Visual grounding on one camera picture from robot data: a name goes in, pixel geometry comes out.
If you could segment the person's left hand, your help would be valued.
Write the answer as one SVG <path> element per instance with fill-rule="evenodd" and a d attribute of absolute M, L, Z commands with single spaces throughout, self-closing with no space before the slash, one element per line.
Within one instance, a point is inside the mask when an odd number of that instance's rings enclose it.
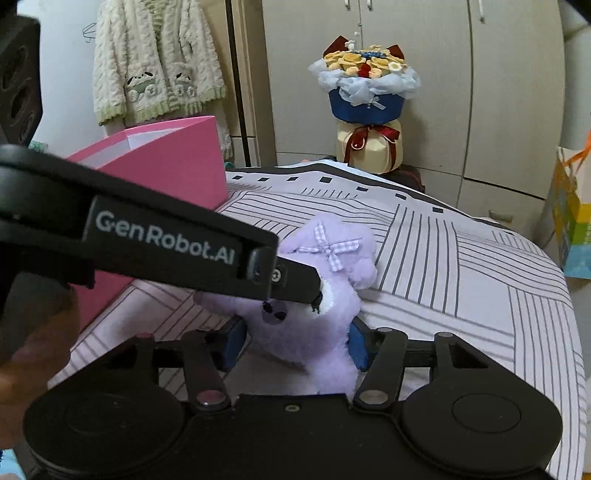
<path fill-rule="evenodd" d="M 70 290 L 65 306 L 1 366 L 2 450 L 12 449 L 20 441 L 27 408 L 47 391 L 48 382 L 69 363 L 79 327 L 77 293 Z"/>

